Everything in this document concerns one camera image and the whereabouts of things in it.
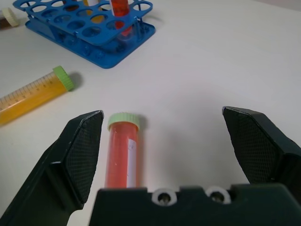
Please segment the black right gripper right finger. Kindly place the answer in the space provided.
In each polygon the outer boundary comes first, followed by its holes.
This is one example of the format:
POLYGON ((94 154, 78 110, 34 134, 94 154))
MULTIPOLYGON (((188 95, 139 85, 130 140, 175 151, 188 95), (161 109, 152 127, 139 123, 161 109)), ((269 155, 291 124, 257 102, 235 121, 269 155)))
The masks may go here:
POLYGON ((222 115, 248 181, 282 183, 293 195, 300 195, 301 148, 263 113, 225 106, 222 115))

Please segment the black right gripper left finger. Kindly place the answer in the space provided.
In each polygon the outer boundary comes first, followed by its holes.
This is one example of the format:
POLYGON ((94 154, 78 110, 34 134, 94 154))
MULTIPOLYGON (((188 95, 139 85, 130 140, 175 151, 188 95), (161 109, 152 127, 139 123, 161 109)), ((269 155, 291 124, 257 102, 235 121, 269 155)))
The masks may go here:
POLYGON ((71 119, 2 215, 2 226, 65 226, 83 209, 94 179, 103 123, 97 110, 71 119))

